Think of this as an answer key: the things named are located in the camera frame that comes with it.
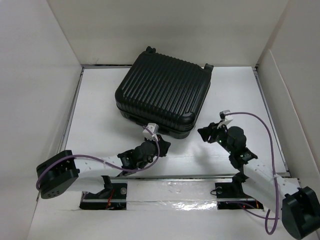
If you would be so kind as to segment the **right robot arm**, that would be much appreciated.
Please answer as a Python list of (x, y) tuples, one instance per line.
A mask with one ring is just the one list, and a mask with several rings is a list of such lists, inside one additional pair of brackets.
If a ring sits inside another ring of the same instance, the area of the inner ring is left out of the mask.
[(231, 165), (238, 170), (231, 184), (235, 196), (247, 195), (258, 200), (278, 215), (286, 231), (296, 240), (320, 228), (320, 202), (315, 191), (274, 174), (247, 148), (242, 128), (227, 128), (213, 122), (197, 131), (204, 142), (218, 143), (229, 153)]

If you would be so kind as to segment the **black hard-shell suitcase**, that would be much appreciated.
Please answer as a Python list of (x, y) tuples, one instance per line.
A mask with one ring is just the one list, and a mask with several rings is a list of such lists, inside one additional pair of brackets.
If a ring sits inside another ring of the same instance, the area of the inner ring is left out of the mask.
[(116, 89), (116, 106), (137, 125), (155, 123), (161, 134), (185, 139), (196, 125), (213, 69), (211, 64), (201, 67), (148, 46)]

